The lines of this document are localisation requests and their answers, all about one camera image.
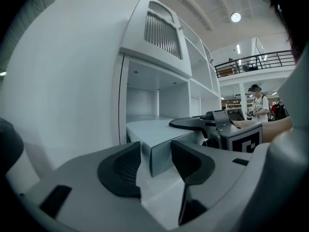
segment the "ceiling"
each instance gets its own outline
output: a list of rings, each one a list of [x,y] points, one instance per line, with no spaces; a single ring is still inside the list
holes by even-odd
[[[210,51],[257,36],[284,32],[263,0],[159,0],[186,22]],[[232,23],[231,14],[241,14]]]
[[[276,78],[276,79],[267,79],[261,81],[254,81],[254,82],[247,82],[244,83],[245,92],[246,94],[250,95],[251,93],[248,92],[248,88],[251,87],[253,84],[258,84],[259,87],[262,88],[262,92],[266,95],[271,95],[272,93],[276,92],[279,87],[285,82],[286,78]],[[220,87],[221,97],[223,98],[232,98],[234,96],[240,95],[240,88],[239,84],[228,85]]]

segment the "backpack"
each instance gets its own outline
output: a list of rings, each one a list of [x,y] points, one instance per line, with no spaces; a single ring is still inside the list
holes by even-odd
[[[286,117],[287,114],[285,111],[284,104],[282,102],[278,102],[278,104],[276,104],[276,120],[280,120]]]

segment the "hair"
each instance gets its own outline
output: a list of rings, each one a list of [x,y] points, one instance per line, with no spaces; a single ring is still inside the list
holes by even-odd
[[[307,20],[304,19],[307,6],[307,0],[270,0],[270,7],[288,34],[295,61],[299,60],[309,39]]]

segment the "white t-shirt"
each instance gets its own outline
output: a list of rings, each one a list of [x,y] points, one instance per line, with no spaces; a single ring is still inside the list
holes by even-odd
[[[266,96],[264,96],[262,100],[262,97],[263,96],[261,96],[259,99],[255,98],[253,100],[251,111],[258,112],[264,109],[269,111],[268,99],[266,98]],[[267,114],[252,116],[252,121],[268,122],[268,116]]]

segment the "black rubber pad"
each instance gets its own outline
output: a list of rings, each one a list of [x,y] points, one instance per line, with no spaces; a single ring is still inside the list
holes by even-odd
[[[98,166],[98,178],[110,192],[121,197],[140,198],[136,174],[140,166],[140,142],[110,155]]]
[[[178,141],[172,141],[171,152],[172,161],[187,185],[204,183],[215,169],[215,163],[212,158]]]
[[[40,209],[52,218],[55,218],[71,190],[72,188],[67,186],[56,186],[40,205]]]
[[[248,160],[244,160],[244,159],[240,159],[240,158],[236,158],[233,160],[234,163],[238,163],[240,165],[244,165],[247,166],[249,161]]]

